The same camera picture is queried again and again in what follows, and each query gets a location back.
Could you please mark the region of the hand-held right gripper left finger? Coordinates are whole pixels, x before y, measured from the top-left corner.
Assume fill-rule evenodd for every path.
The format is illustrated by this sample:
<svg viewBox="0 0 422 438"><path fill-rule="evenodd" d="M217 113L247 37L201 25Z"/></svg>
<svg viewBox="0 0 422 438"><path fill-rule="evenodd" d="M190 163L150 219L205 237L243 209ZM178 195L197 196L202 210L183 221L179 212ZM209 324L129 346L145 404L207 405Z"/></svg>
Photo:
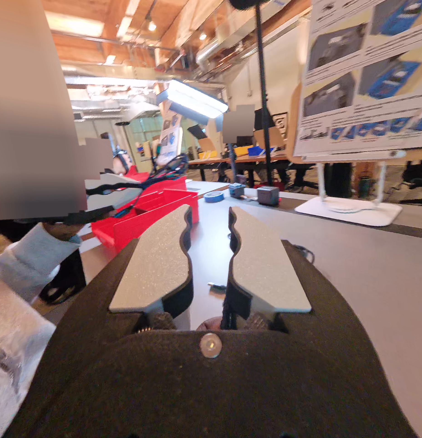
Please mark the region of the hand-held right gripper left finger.
<svg viewBox="0 0 422 438"><path fill-rule="evenodd" d="M184 314L193 300L191 246L192 207L180 205L137 241L109 305L112 313Z"/></svg>

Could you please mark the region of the wooden office desk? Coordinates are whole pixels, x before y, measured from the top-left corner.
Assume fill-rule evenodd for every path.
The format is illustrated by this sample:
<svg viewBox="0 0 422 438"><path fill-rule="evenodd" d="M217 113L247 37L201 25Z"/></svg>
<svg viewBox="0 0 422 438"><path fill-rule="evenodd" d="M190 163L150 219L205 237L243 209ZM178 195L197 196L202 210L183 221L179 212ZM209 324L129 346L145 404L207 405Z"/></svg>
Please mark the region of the wooden office desk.
<svg viewBox="0 0 422 438"><path fill-rule="evenodd" d="M221 163L230 165L230 158L209 158L209 159L197 159L189 161L188 167L191 170L199 170L201 180L205 181L205 170L216 169ZM284 154L277 154L271 157L271 169L286 169L289 166L290 161ZM253 188L254 186L254 171L255 167L266 168L266 156L241 156L235 159L236 170L241 172L248 172L248 186Z"/></svg>

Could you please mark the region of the person's left hand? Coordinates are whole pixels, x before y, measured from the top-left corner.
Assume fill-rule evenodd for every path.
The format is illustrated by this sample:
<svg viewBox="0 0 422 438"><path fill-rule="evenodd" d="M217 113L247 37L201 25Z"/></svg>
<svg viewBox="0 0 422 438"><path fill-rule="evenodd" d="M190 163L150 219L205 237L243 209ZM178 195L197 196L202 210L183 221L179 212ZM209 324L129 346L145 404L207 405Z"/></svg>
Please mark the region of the person's left hand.
<svg viewBox="0 0 422 438"><path fill-rule="evenodd" d="M84 224L66 225L60 222L43 222L42 226L49 235L61 241L69 241L72 237L76 236L83 227L85 227Z"/></svg>

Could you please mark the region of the instruction poster board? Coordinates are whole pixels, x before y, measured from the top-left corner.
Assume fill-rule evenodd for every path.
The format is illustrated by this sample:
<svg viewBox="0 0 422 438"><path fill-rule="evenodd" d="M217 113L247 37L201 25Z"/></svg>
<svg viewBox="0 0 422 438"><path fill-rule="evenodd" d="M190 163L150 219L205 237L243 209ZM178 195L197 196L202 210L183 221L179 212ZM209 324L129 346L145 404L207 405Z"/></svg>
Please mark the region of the instruction poster board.
<svg viewBox="0 0 422 438"><path fill-rule="evenodd" d="M422 149L422 0L312 1L296 157Z"/></svg>

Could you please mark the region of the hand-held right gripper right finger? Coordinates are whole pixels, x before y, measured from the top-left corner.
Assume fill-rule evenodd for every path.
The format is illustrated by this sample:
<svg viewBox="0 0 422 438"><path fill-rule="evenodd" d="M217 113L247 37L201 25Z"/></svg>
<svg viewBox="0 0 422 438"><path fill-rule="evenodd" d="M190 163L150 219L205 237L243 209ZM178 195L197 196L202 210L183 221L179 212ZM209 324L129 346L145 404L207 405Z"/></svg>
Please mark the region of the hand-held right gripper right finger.
<svg viewBox="0 0 422 438"><path fill-rule="evenodd" d="M241 207L229 208L225 329L280 329L279 315L312 305L279 234Z"/></svg>

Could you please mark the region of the red plastic bin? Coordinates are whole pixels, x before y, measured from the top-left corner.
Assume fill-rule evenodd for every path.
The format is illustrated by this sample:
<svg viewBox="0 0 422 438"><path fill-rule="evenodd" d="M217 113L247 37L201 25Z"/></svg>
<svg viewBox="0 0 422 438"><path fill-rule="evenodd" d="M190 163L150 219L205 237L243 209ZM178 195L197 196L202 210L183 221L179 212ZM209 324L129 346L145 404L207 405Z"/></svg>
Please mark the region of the red plastic bin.
<svg viewBox="0 0 422 438"><path fill-rule="evenodd" d="M198 195L188 191L186 177L153 184L126 204L132 210L121 218L110 217L91 224L93 235L108 249L119 253L132 239L139 238L155 222L182 205L192 208L192 224L199 221Z"/></svg>

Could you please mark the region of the small grey cube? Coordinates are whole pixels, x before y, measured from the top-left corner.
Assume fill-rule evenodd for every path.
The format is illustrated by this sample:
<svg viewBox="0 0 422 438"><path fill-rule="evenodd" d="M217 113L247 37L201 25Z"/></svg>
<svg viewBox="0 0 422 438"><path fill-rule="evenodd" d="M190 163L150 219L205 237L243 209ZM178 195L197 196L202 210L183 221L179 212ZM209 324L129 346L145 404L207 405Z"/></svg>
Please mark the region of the small grey cube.
<svg viewBox="0 0 422 438"><path fill-rule="evenodd" d="M280 202L278 187L261 186L257 188L257 201L260 205L278 206Z"/></svg>

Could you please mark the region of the black light stand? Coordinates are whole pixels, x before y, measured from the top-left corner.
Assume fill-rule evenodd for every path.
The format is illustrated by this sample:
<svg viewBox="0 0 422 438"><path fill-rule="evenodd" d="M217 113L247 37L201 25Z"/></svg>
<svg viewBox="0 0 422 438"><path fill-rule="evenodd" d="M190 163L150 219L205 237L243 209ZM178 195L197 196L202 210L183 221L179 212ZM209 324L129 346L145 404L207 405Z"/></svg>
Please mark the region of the black light stand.
<svg viewBox="0 0 422 438"><path fill-rule="evenodd" d="M268 178L268 186L272 187L273 178L272 178L272 167L271 167L269 116L268 116L268 108L267 108L267 87L265 80L265 65L263 58L263 35L262 35L262 21L261 21L261 4L264 3L264 1L230 0L229 3L234 9L237 10L247 10L249 8L255 9L257 47L258 47L258 66L259 66L260 91L261 91L261 102L262 102L261 115L262 115L265 156L266 156L266 171Z"/></svg>

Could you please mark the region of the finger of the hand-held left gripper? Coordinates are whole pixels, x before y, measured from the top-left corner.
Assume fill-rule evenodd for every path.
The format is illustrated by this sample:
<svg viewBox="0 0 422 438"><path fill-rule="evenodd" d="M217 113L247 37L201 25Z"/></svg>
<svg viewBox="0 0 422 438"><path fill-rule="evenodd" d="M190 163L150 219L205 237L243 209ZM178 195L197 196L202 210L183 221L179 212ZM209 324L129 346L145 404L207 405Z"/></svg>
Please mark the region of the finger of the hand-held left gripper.
<svg viewBox="0 0 422 438"><path fill-rule="evenodd" d="M105 207L119 209L136 199L141 193L142 189L123 189L114 190L109 194L89 195L87 196L86 210L97 210Z"/></svg>
<svg viewBox="0 0 422 438"><path fill-rule="evenodd" d="M86 190L119 190L140 187L140 182L113 173L103 173L99 175L98 179L85 180Z"/></svg>

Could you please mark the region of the white poster stand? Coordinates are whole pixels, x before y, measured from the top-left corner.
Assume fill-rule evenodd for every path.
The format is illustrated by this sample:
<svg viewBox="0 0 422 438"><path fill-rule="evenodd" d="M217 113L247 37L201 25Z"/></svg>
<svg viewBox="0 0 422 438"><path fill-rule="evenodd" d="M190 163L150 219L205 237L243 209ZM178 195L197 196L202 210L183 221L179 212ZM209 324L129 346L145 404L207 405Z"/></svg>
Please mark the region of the white poster stand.
<svg viewBox="0 0 422 438"><path fill-rule="evenodd" d="M369 227L387 227L400 215L403 207L383 202L387 163L402 159L405 150L365 151L357 153L304 155L303 161L314 162L318 174L319 195L295 207L295 212ZM328 196L324 181L324 164L336 162L376 162L380 165L376 197L374 200L359 200Z"/></svg>

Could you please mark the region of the studio light panel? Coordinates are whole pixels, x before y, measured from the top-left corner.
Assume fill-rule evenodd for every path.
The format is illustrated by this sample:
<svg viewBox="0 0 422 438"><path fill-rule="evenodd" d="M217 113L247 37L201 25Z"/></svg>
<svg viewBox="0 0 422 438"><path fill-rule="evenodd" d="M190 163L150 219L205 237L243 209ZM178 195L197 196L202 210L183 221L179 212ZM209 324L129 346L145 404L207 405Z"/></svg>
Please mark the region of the studio light panel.
<svg viewBox="0 0 422 438"><path fill-rule="evenodd" d="M169 102L169 110L183 117L207 125L209 120L222 118L229 107L214 96L172 79L167 88L156 95L157 104Z"/></svg>

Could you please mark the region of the green water bottle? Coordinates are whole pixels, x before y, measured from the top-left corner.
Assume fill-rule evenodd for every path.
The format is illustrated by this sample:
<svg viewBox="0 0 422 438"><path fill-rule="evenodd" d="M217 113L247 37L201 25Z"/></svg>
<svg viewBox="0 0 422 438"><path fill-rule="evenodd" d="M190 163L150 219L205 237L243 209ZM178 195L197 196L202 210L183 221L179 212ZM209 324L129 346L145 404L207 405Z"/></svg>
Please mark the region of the green water bottle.
<svg viewBox="0 0 422 438"><path fill-rule="evenodd" d="M359 199L369 199L371 197L374 179L369 176L362 176L358 182L357 195Z"/></svg>

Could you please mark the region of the small instruction poster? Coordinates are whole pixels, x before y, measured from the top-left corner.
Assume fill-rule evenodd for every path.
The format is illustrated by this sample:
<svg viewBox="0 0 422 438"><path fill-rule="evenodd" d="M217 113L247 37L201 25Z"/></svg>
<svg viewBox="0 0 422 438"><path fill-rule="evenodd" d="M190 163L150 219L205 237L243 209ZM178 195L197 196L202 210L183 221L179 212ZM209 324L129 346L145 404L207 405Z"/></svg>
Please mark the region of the small instruction poster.
<svg viewBox="0 0 422 438"><path fill-rule="evenodd" d="M183 139L181 120L182 116L172 111L167 112L164 117L159 140L160 151L156 161L159 167L166 165L181 153Z"/></svg>

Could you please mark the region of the person's torso grey hoodie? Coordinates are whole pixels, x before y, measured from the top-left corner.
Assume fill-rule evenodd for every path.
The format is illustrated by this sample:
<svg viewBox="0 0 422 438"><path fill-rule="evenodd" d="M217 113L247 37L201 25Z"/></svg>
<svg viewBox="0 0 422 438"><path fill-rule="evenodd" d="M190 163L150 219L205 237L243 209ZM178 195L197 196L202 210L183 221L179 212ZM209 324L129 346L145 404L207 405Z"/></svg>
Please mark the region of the person's torso grey hoodie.
<svg viewBox="0 0 422 438"><path fill-rule="evenodd" d="M0 281L0 437L12 422L55 325Z"/></svg>

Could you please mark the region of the person's right hand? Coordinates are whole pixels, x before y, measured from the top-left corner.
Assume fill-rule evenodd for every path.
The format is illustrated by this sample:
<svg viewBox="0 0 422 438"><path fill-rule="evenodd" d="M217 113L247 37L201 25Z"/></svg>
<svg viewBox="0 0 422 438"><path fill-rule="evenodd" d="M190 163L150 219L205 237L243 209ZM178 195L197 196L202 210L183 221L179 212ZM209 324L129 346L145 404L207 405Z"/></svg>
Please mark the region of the person's right hand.
<svg viewBox="0 0 422 438"><path fill-rule="evenodd" d="M227 330L225 321L222 316L216 316L203 321L198 327L197 331L219 331Z"/></svg>

